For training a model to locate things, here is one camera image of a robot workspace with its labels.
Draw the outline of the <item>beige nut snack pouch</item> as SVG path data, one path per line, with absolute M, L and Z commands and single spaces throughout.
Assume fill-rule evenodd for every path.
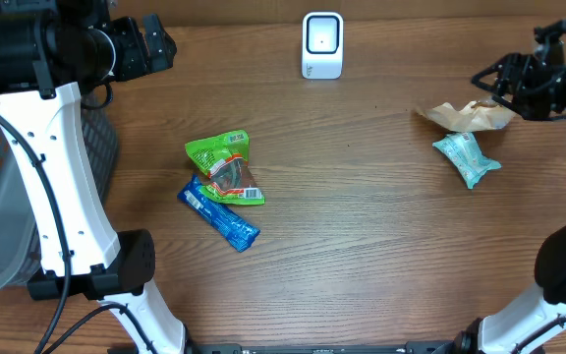
M 445 102 L 430 109 L 416 107 L 415 111 L 440 127 L 456 133 L 501 130 L 516 115 L 514 111 L 491 99 L 471 101 L 461 110 Z

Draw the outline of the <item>green snack pouch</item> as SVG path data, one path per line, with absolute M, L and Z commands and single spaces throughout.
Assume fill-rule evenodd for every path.
M 245 130 L 185 144 L 188 157 L 208 178 L 200 191 L 226 205 L 261 206 L 264 195 L 249 169 L 250 137 Z

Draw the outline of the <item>blue snack bar wrapper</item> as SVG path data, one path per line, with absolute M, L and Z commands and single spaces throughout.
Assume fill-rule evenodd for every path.
M 200 190 L 201 187 L 199 177 L 194 174 L 178 193 L 177 199 L 188 205 L 218 231 L 236 251 L 247 250 L 259 235 L 260 230 L 227 206 L 209 199 Z

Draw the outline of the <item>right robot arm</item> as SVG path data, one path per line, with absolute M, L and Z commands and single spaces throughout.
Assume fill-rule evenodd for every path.
M 527 121 L 566 120 L 566 21 L 536 27 L 538 49 L 509 53 L 471 78 Z M 539 353 L 566 330 L 566 225 L 541 244 L 534 283 L 494 315 L 479 318 L 440 353 Z

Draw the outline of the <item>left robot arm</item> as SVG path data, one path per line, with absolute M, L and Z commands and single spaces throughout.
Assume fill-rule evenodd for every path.
M 82 294 L 111 312 L 141 353 L 182 353 L 187 331 L 155 281 L 147 230 L 118 232 L 98 196 L 82 98 L 170 69 L 175 41 L 159 17 L 112 19 L 105 1 L 6 1 L 0 7 L 0 127 L 36 222 L 41 268 L 32 299 Z

